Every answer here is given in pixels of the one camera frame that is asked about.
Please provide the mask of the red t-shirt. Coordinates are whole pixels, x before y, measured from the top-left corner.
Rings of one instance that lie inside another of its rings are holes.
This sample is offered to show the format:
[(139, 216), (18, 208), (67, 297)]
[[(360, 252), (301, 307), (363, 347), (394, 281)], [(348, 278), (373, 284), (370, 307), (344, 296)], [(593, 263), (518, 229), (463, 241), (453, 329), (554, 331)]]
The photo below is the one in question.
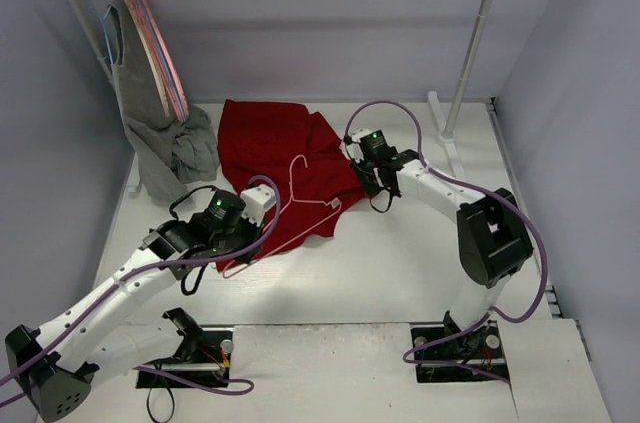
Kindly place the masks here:
[[(335, 130), (321, 113), (301, 104), (226, 100), (218, 129), (218, 152), (223, 174), (236, 191), (244, 189), (255, 175), (267, 176), (276, 183), (283, 207), (289, 199), (289, 164), (298, 154), (307, 157), (309, 168), (296, 167), (297, 196), (318, 200), (339, 197), (342, 212), (365, 198)], [(331, 237), (339, 216), (310, 235)], [(292, 229), (294, 223), (278, 222), (265, 249), (286, 238)]]

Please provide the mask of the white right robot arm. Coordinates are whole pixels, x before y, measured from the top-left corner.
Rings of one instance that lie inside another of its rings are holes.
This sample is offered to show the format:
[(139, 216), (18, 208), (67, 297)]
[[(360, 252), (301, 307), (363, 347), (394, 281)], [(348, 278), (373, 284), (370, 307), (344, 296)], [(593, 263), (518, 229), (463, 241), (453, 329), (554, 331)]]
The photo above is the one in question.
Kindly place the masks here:
[(511, 276), (533, 254), (524, 223), (495, 199), (436, 176), (415, 150), (398, 151), (380, 130), (358, 130), (345, 136), (344, 143), (367, 195), (386, 191), (391, 199), (412, 197), (456, 225), (459, 261), (466, 279), (445, 313), (442, 341), (455, 355), (468, 353), (479, 340), (474, 325), (488, 314)]

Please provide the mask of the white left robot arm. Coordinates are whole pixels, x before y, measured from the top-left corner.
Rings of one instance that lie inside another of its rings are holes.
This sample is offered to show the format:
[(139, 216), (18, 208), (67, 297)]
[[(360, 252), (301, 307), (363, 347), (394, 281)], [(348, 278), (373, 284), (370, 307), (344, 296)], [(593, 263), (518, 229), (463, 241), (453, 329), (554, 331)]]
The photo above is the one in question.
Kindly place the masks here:
[(149, 323), (124, 321), (198, 267), (254, 255), (265, 240), (267, 213), (280, 198), (267, 185), (235, 194), (214, 189), (207, 207), (187, 221), (173, 215), (151, 230), (108, 279), (58, 317), (35, 329), (19, 325), (5, 338), (10, 372), (44, 422), (75, 411), (99, 384), (140, 365), (185, 363), (204, 344), (185, 310)]

